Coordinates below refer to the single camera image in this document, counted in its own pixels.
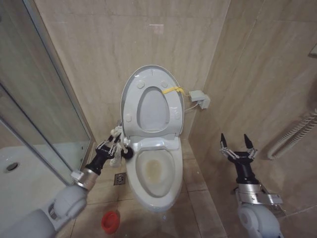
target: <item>red cup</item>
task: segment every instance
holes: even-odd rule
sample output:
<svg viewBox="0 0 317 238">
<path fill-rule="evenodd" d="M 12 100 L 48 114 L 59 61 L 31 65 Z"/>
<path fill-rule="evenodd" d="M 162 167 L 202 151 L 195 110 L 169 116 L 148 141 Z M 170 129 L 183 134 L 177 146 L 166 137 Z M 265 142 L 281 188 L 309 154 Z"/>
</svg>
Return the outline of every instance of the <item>red cup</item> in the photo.
<svg viewBox="0 0 317 238">
<path fill-rule="evenodd" d="M 109 211 L 106 214 L 104 214 L 101 220 L 101 227 L 108 235 L 115 233 L 115 231 L 119 227 L 119 224 L 120 218 L 118 214 L 116 214 L 113 211 Z"/>
</svg>

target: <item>toilet bowl stain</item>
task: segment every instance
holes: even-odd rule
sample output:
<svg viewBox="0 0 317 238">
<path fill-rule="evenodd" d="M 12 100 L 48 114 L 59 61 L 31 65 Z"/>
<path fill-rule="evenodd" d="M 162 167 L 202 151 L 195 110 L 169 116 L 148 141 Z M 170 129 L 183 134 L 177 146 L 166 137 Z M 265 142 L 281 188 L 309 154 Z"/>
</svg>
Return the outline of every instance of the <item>toilet bowl stain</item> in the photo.
<svg viewBox="0 0 317 238">
<path fill-rule="evenodd" d="M 147 162 L 146 176 L 150 183 L 156 184 L 160 182 L 161 171 L 162 171 L 162 167 L 158 160 L 150 160 Z"/>
</svg>

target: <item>metal frame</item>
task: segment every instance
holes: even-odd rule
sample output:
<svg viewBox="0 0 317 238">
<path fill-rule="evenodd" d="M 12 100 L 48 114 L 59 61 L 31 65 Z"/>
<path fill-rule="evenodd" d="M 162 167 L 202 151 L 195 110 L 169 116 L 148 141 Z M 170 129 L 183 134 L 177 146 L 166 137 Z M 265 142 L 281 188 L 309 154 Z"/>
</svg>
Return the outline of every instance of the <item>metal frame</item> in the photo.
<svg viewBox="0 0 317 238">
<path fill-rule="evenodd" d="M 90 153 L 91 153 L 91 150 L 93 148 L 93 145 L 95 143 L 95 138 L 92 134 L 92 131 L 91 129 L 88 127 L 88 122 L 84 116 L 84 113 L 80 107 L 80 104 L 78 102 L 78 99 L 76 97 L 76 94 L 69 82 L 69 79 L 67 77 L 67 74 L 64 70 L 64 67 L 60 61 L 60 58 L 55 50 L 55 47 L 53 45 L 53 42 L 48 34 L 48 31 L 43 23 L 43 20 L 40 16 L 40 13 L 34 3 L 33 0 L 23 0 L 23 3 L 30 15 L 30 18 L 31 20 L 33 21 L 33 24 L 36 28 L 36 31 L 38 32 L 39 34 L 39 37 L 41 38 L 41 41 L 44 45 L 44 48 L 46 49 L 46 52 L 48 53 L 48 56 L 59 76 L 59 79 L 62 83 L 62 85 L 64 86 L 65 88 L 65 91 L 81 121 L 81 124 L 83 125 L 83 128 L 85 129 L 86 131 L 86 134 L 88 135 L 90 141 L 89 141 L 89 144 L 86 148 L 86 152 L 85 152 L 85 156 L 84 156 L 84 159 L 82 161 L 82 164 L 81 164 L 81 167 L 83 167 L 83 165 L 85 165 L 84 163 L 86 163 L 89 159 L 89 156 L 90 156 Z"/>
<path fill-rule="evenodd" d="M 66 181 L 52 166 L 47 160 L 38 152 L 37 149 L 33 145 L 30 145 L 26 140 L 23 139 L 22 136 L 0 115 L 0 121 L 1 123 L 12 132 L 18 138 L 29 150 L 35 154 L 36 157 L 38 157 L 39 160 L 41 160 L 44 165 L 54 174 L 56 177 L 58 177 L 65 185 L 70 185 L 68 181 Z"/>
<path fill-rule="evenodd" d="M 47 143 L 47 145 L 57 154 L 60 160 L 68 167 L 70 171 L 73 171 L 72 167 L 68 164 L 68 162 L 62 157 L 58 150 L 47 140 L 47 138 L 43 135 L 40 129 L 33 123 L 33 121 L 29 118 L 29 116 L 25 113 L 25 111 L 20 107 L 20 105 L 16 102 L 14 97 L 9 93 L 9 91 L 0 83 L 0 87 L 4 90 L 7 96 L 13 101 L 17 108 L 21 111 L 21 113 L 27 118 L 29 123 L 34 127 L 34 129 L 40 134 L 41 138 Z"/>
</svg>

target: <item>white shower base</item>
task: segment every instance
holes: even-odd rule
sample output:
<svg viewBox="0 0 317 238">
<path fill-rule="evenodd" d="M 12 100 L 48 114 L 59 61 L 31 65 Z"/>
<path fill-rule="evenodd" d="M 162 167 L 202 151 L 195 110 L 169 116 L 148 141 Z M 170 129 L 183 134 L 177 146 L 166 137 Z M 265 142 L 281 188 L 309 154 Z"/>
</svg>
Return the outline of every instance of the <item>white shower base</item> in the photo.
<svg viewBox="0 0 317 238">
<path fill-rule="evenodd" d="M 77 142 L 54 146 L 72 168 L 78 169 L 86 145 L 87 142 Z M 36 145 L 35 148 L 56 168 L 59 174 L 71 181 L 70 170 L 54 152 L 46 145 Z M 7 173 L 6 167 L 14 162 L 17 162 L 19 166 Z M 0 149 L 0 180 L 0 233 L 27 213 L 42 207 L 65 187 L 64 183 L 26 146 Z"/>
</svg>

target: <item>toilet lid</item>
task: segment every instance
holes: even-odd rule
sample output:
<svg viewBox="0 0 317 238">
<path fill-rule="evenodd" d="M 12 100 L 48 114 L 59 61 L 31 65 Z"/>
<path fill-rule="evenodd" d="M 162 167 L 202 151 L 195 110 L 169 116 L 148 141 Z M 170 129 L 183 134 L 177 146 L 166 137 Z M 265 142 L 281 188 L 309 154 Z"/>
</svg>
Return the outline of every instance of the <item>toilet lid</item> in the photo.
<svg viewBox="0 0 317 238">
<path fill-rule="evenodd" d="M 179 135 L 183 126 L 184 102 L 181 93 L 162 91 L 178 87 L 163 67 L 147 65 L 135 71 L 121 97 L 121 120 L 126 137 Z"/>
</svg>

